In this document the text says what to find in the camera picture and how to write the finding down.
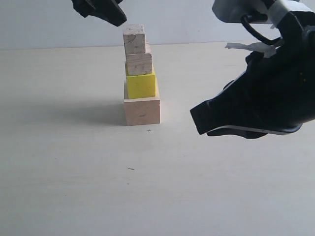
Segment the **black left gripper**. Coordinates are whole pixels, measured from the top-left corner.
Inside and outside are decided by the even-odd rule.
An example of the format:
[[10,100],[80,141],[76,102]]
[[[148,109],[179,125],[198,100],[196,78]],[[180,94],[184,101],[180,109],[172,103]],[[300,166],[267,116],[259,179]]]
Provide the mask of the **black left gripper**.
[[95,16],[116,27],[127,21],[120,8],[122,0],[73,0],[73,8],[83,17]]

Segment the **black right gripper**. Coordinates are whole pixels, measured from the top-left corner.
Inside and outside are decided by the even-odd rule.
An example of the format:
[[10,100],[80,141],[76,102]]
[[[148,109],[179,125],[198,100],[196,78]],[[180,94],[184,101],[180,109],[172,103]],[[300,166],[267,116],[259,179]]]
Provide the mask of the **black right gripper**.
[[278,26],[283,45],[265,58],[253,52],[246,71],[190,110],[200,135],[258,139],[287,135],[315,118],[315,15],[289,12]]

